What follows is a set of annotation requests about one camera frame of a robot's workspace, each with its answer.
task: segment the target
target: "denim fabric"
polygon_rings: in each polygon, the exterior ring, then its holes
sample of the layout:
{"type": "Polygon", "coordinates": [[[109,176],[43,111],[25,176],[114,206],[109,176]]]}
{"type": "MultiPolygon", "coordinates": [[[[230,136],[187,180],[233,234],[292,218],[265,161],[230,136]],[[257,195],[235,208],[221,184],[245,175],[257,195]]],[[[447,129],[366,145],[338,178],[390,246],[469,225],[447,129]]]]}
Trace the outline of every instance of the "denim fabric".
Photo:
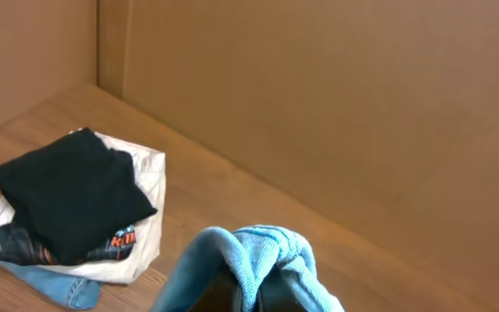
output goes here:
{"type": "Polygon", "coordinates": [[[233,233],[217,227],[201,231],[178,260],[152,311],[188,310],[222,263],[227,263],[240,285],[234,311],[250,312],[256,307],[259,287],[273,266],[278,267],[305,310],[344,311],[338,299],[317,280],[308,241],[290,230],[266,225],[233,233]]]}
{"type": "Polygon", "coordinates": [[[92,309],[100,297],[101,283],[40,269],[0,262],[16,277],[55,303],[69,309],[92,309]]]}

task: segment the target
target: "brown wall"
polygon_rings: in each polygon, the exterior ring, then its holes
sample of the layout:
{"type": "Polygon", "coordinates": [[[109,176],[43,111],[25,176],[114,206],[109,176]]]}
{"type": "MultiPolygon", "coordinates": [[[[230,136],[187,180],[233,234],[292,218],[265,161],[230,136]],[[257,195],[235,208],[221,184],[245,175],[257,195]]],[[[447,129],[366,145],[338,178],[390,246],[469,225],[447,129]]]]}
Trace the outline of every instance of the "brown wall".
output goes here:
{"type": "Polygon", "coordinates": [[[96,0],[0,0],[0,124],[95,82],[96,0]]]}
{"type": "Polygon", "coordinates": [[[499,311],[499,1],[123,14],[126,101],[499,311]]]}

